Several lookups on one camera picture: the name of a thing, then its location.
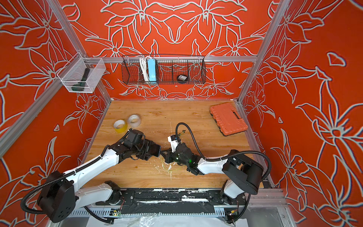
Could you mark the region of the blue smartphone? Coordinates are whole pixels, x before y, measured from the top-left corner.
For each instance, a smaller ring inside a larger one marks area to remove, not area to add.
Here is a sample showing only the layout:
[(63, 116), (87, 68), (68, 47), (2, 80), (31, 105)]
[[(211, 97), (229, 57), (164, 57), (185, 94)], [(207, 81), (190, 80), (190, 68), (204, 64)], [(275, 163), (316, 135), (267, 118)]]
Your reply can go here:
[(161, 146), (157, 144), (151, 144), (148, 149), (148, 155), (151, 157), (159, 157), (161, 152)]

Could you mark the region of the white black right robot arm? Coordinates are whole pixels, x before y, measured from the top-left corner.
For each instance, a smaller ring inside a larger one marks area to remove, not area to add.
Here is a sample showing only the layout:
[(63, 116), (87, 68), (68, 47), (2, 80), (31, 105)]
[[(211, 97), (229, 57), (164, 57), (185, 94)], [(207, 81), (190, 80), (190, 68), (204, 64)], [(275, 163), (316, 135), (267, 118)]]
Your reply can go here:
[[(185, 126), (189, 131), (198, 154), (181, 142), (178, 129)], [(269, 157), (255, 150), (238, 151), (232, 149), (221, 157), (206, 157), (198, 147), (194, 134), (186, 123), (178, 123), (175, 134), (168, 137), (171, 147), (161, 151), (165, 163), (186, 166), (186, 170), (196, 176), (223, 174), (228, 180), (221, 189), (224, 197), (235, 199), (242, 193), (257, 195), (260, 183), (265, 180), (272, 169)]]

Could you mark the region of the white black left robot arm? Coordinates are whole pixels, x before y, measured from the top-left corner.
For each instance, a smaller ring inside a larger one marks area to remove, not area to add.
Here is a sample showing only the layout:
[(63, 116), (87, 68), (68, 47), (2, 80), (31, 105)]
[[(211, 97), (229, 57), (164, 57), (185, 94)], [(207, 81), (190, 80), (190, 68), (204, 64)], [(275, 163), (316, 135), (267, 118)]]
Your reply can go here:
[(160, 151), (160, 145), (146, 139), (143, 132), (129, 129), (92, 160), (63, 173), (51, 173), (44, 184), (23, 197), (20, 207), (29, 214), (45, 214), (53, 223), (61, 222), (74, 210), (107, 201), (118, 191), (118, 186), (112, 182), (84, 188), (90, 180), (126, 159), (149, 160), (152, 156), (158, 157)]

